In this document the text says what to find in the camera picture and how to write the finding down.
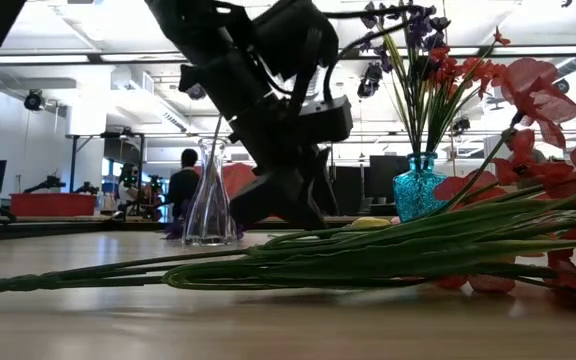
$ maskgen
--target table surface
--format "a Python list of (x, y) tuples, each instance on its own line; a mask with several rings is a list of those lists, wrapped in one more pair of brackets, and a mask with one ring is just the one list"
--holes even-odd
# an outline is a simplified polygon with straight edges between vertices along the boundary
[[(236, 246), (267, 240), (252, 233)], [(143, 232), (0, 241), (0, 277), (167, 256)], [(539, 288), (197, 292), (165, 285), (0, 294), (0, 360), (576, 359), (576, 313)]]

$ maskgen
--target blue glass vase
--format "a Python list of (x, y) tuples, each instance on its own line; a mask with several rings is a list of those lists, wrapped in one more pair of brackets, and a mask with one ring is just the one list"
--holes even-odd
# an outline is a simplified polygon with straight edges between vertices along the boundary
[(446, 178), (433, 172), (437, 154), (434, 152), (408, 155), (410, 170), (393, 179), (395, 206), (402, 222), (439, 208), (445, 202), (435, 199), (435, 187)]

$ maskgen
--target person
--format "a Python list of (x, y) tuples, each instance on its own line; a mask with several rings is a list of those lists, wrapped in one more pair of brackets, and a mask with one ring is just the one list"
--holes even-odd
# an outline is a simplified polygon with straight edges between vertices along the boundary
[(181, 153), (181, 171), (170, 177), (168, 201), (173, 203), (172, 216), (175, 220), (185, 215), (184, 202), (188, 204), (192, 200), (199, 185), (199, 174), (195, 171), (196, 163), (197, 152), (193, 149), (184, 150)]
[(119, 196), (119, 210), (124, 211), (126, 215), (133, 210), (132, 204), (135, 203), (139, 196), (139, 189), (136, 186), (138, 176), (139, 168), (134, 164), (126, 163), (121, 168), (117, 195)]
[[(502, 136), (508, 135), (508, 137), (506, 138), (505, 144), (506, 147), (508, 147), (508, 150), (510, 150), (511, 152), (513, 152), (512, 155), (510, 155), (510, 157), (508, 158), (508, 161), (512, 161), (514, 155), (514, 146), (513, 146), (513, 140), (515, 139), (515, 136), (517, 135), (518, 130), (515, 128), (509, 129), (509, 130), (504, 130), (504, 132), (502, 133)], [(548, 160), (546, 159), (546, 157), (544, 156), (544, 153), (542, 153), (541, 151), (533, 148), (532, 149), (532, 157), (533, 159), (535, 159), (535, 162), (537, 164), (543, 164), (548, 162)], [(519, 181), (519, 183), (517, 184), (517, 189), (521, 190), (521, 189), (525, 189), (531, 186), (535, 186), (535, 185), (539, 185), (539, 181), (536, 181), (535, 179), (523, 179), (521, 181)]]

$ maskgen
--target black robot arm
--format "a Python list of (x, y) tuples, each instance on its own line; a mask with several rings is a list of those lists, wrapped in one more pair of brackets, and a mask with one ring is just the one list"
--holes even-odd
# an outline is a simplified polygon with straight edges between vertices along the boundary
[[(257, 180), (231, 200), (250, 224), (276, 215), (305, 229), (325, 227), (320, 209), (337, 212), (326, 171), (329, 150), (352, 129), (344, 96), (302, 106), (317, 66), (335, 63), (339, 40), (311, 0), (280, 0), (250, 20), (243, 7), (213, 0), (145, 0), (159, 25), (193, 64), (179, 89), (200, 84), (257, 163)], [(271, 75), (295, 76), (290, 98), (271, 90)]]

